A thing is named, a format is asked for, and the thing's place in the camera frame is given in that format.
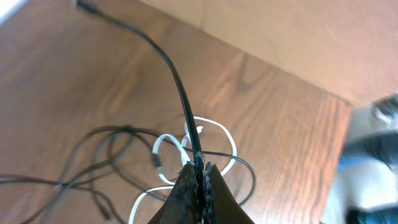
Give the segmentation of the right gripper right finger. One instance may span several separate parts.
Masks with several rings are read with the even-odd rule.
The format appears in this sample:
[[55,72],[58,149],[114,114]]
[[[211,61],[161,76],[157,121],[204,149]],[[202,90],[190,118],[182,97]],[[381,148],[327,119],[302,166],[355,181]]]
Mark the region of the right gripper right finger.
[[254,224],[235,201],[217,166],[208,162],[203,174],[205,207],[203,222],[207,224]]

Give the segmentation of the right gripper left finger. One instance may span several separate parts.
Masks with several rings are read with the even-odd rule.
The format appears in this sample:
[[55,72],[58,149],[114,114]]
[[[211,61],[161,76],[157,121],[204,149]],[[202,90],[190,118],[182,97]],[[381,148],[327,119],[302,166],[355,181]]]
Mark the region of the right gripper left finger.
[[199,223],[196,169],[186,164],[173,186],[166,202],[148,224]]

